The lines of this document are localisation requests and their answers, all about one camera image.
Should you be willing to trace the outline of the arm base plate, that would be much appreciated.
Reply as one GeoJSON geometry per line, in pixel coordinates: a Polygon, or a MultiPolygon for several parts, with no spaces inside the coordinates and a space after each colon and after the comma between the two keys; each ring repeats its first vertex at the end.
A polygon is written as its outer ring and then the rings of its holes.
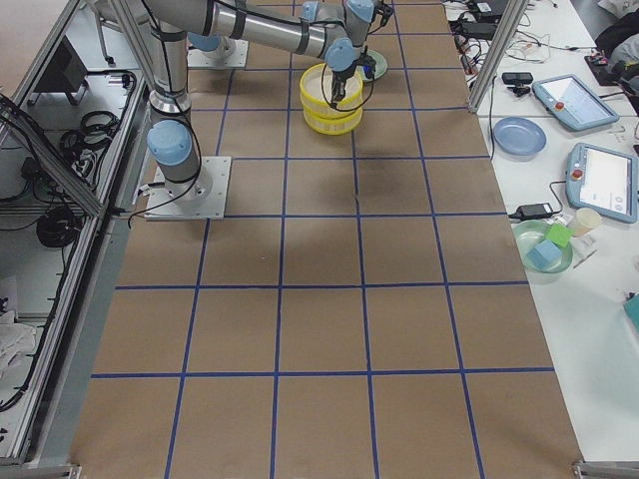
{"type": "Polygon", "coordinates": [[[188,66],[191,70],[234,70],[244,69],[247,63],[249,42],[234,40],[232,43],[223,42],[211,52],[190,49],[188,52],[188,66]]]}
{"type": "Polygon", "coordinates": [[[222,220],[225,216],[231,157],[203,157],[195,184],[166,182],[160,167],[154,181],[162,186],[151,189],[144,218],[150,221],[222,220]]]}

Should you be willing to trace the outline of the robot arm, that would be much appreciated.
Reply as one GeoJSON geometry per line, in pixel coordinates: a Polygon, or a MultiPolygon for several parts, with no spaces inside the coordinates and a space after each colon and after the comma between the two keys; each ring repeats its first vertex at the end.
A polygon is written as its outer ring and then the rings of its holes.
{"type": "Polygon", "coordinates": [[[198,1],[179,9],[183,29],[201,36],[222,35],[297,55],[320,58],[347,38],[361,47],[376,16],[391,9],[380,1],[305,1],[296,16],[282,15],[249,1],[198,1]]]}
{"type": "Polygon", "coordinates": [[[377,1],[307,1],[300,16],[282,16],[249,1],[110,1],[107,7],[152,83],[152,120],[189,119],[190,35],[248,41],[323,60],[332,72],[331,108],[368,57],[365,42],[377,1]]]}

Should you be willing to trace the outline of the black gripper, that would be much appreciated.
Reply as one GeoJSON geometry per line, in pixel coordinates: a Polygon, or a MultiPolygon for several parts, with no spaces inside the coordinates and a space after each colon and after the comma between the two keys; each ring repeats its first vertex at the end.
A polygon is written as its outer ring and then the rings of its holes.
{"type": "Polygon", "coordinates": [[[339,103],[345,97],[346,83],[349,79],[347,72],[332,72],[331,77],[331,101],[339,103]]]}

